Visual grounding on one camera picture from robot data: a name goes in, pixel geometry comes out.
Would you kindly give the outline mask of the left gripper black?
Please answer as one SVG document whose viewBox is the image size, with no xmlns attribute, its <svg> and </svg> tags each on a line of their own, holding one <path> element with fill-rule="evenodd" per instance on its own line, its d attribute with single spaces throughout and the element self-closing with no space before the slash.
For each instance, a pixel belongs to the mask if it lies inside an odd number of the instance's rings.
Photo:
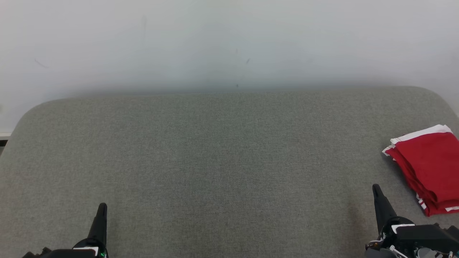
<svg viewBox="0 0 459 258">
<path fill-rule="evenodd" d="M 107 244 L 108 206 L 99 204 L 87 238 L 70 249 L 43 248 L 41 253 L 27 252 L 22 258 L 108 258 Z"/>
</svg>

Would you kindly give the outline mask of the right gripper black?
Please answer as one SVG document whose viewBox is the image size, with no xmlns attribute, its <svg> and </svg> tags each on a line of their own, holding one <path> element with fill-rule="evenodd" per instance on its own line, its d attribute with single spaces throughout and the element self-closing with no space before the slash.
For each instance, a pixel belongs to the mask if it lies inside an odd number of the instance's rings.
<svg viewBox="0 0 459 258">
<path fill-rule="evenodd" d="M 385 237 L 382 247 L 392 245 L 397 251 L 416 251 L 429 248 L 433 251 L 459 251 L 459 236 L 437 224 L 414 224 L 404 217 L 397 217 L 380 186 L 372 185 L 374 210 L 380 236 Z"/>
</svg>

